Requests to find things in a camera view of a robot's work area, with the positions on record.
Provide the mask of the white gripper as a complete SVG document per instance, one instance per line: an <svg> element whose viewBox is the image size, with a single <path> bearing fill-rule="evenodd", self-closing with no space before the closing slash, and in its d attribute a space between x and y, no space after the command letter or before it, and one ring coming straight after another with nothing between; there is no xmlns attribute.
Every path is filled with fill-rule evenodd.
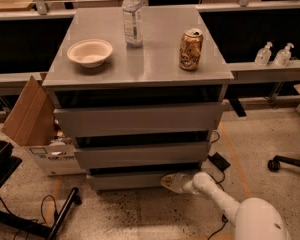
<svg viewBox="0 0 300 240"><path fill-rule="evenodd" d="M184 173L165 175L161 179L160 183L166 189L178 194L192 193L194 191L192 176Z"/></svg>

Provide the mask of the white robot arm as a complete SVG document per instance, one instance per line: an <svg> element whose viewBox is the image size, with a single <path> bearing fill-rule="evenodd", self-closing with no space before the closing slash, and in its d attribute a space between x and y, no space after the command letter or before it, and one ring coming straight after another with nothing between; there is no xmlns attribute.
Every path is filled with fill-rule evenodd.
<svg viewBox="0 0 300 240"><path fill-rule="evenodd" d="M292 240L277 209L260 198L241 203L218 187L206 172L194 175L173 173L161 179L161 185L175 193L207 195L233 225L235 240Z"/></svg>

